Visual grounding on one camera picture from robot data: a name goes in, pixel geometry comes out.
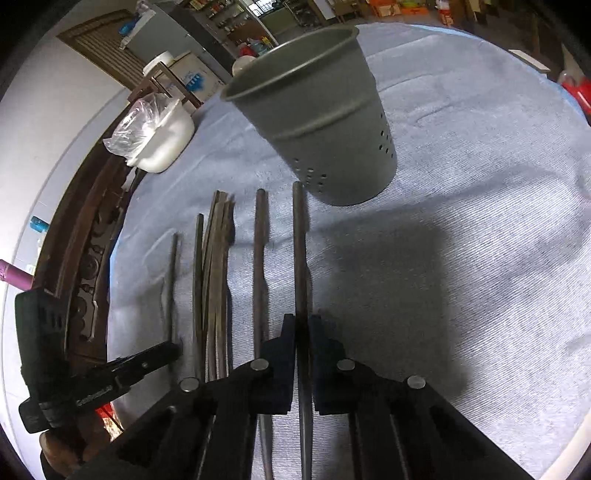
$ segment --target table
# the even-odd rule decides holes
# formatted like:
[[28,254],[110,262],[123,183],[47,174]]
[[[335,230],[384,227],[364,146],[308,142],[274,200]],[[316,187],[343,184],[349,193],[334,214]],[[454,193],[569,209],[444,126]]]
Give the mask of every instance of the table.
[[[560,89],[475,37],[361,25],[398,155],[378,197],[309,197],[313,311],[379,375],[424,376],[532,476],[563,451],[591,406],[591,130]],[[255,192],[269,192],[269,332],[294,311],[291,184],[253,126],[217,99],[165,172],[132,198],[112,274],[111,358],[165,338],[173,232],[178,378],[193,375],[191,275],[198,213],[236,200],[230,249],[234,364],[252,358]],[[129,424],[168,388],[156,372],[116,402]],[[274,417],[274,473],[300,477],[298,414]],[[314,418],[315,478],[352,478],[345,418]],[[253,478],[263,478],[255,446]]]

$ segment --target perforated cup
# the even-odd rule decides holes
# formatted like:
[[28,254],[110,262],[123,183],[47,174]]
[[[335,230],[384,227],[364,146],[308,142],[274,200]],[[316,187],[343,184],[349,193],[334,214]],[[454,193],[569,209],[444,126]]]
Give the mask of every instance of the perforated cup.
[[253,61],[224,88],[306,189],[331,205],[375,197],[396,173],[382,103],[351,26],[303,35]]

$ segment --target dark rod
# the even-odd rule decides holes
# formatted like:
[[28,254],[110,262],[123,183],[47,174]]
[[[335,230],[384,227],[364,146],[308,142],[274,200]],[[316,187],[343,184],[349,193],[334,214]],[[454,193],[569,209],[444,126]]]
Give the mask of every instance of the dark rod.
[[203,345],[202,317],[203,285],[203,214],[197,215],[195,230],[195,255],[193,257],[193,329],[195,334],[195,376],[205,382],[205,352]]
[[[252,278],[252,326],[254,332],[255,358],[261,356],[263,342],[263,322],[265,308],[265,237],[267,231],[267,193],[263,189],[256,191],[255,204],[255,245],[254,271]],[[265,480],[273,480],[273,420],[270,415],[259,415],[261,435],[262,463]]]
[[[172,241],[172,245],[170,248],[170,257],[168,259],[168,275],[167,275],[168,284],[166,286],[166,310],[164,312],[164,315],[165,315],[164,324],[165,324],[165,329],[166,329],[166,339],[169,342],[173,341],[173,333],[174,333],[174,322],[173,322],[174,279],[176,276],[177,248],[178,248],[178,233],[174,232],[173,233],[173,241]],[[168,380],[170,382],[170,387],[173,388],[176,384],[173,363],[168,364]]]
[[312,477],[312,394],[308,346],[308,298],[306,291],[306,204],[304,186],[293,184],[295,319],[300,406],[300,452],[302,480]]

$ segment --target plastic bag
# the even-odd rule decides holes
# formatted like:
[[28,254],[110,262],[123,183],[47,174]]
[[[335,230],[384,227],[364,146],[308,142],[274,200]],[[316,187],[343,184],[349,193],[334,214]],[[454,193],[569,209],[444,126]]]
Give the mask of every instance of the plastic bag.
[[134,158],[152,138],[164,110],[174,101],[163,93],[149,93],[139,99],[117,125],[113,136],[103,139],[106,149],[127,159]]

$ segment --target wooden stick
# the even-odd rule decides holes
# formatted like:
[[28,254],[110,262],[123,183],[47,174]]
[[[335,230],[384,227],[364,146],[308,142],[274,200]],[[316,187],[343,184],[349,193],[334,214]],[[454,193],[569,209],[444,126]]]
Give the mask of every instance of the wooden stick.
[[232,199],[228,200],[227,209],[224,210],[224,221],[222,225],[223,231],[223,255],[222,255],[222,284],[221,284],[221,302],[220,302],[220,334],[223,337],[223,366],[226,375],[232,371],[232,338],[228,337],[228,255],[230,249],[230,236],[234,226],[234,202]]
[[[177,247],[178,247],[178,233],[173,233],[172,245],[170,248],[170,257],[168,258],[168,274],[167,274],[167,289],[166,289],[166,310],[165,310],[165,329],[166,339],[169,342],[173,341],[173,313],[174,313],[174,276],[177,263]],[[170,387],[173,388],[176,379],[174,377],[173,364],[168,364],[168,380]]]
[[304,186],[293,184],[293,233],[295,281],[295,335],[297,339],[298,396],[300,407],[300,455],[302,480],[312,477],[312,396],[308,346],[308,295],[306,282],[306,199]]
[[[254,266],[252,272],[252,328],[255,358],[261,356],[265,309],[265,243],[267,240],[267,193],[256,191]],[[273,480],[273,420],[270,415],[259,415],[262,462],[265,480]]]
[[201,301],[201,318],[202,318],[202,356],[203,356],[203,368],[205,369],[205,359],[206,359],[206,352],[207,352],[207,336],[209,332],[209,319],[208,319],[208,312],[209,312],[209,275],[211,272],[212,267],[212,228],[214,223],[213,212],[215,209],[216,204],[219,201],[221,192],[216,190],[213,194],[212,204],[209,208],[209,216],[207,217],[207,229],[205,231],[205,237],[203,239],[203,269],[202,269],[202,301]]
[[209,281],[206,279],[207,285],[207,365],[209,368],[209,380],[217,379],[216,369],[216,312],[219,308],[220,292],[217,286],[221,282],[221,270],[220,270],[220,247],[222,243],[222,221],[223,221],[223,209],[226,203],[226,194],[220,193],[220,201],[215,205],[213,209],[213,225],[211,231],[211,270]]
[[205,382],[205,350],[203,346],[202,291],[203,284],[203,215],[197,215],[195,255],[193,257],[193,330],[195,342],[195,376]]
[[231,202],[225,202],[222,210],[222,221],[220,223],[219,231],[217,232],[217,238],[219,242],[216,245],[215,253],[215,280],[212,281],[212,289],[215,290],[216,299],[216,358],[217,358],[217,377],[227,377],[227,363],[226,363],[226,319],[225,315],[225,304],[224,297],[226,296],[224,288],[224,258],[226,256],[226,230],[228,229],[228,217]]
[[265,224],[267,213],[265,201],[267,193],[263,189],[256,191],[255,204],[255,238],[254,238],[254,266],[252,274],[252,326],[254,335],[255,358],[261,356],[261,345],[263,339],[262,323],[264,308],[264,256],[265,256]]

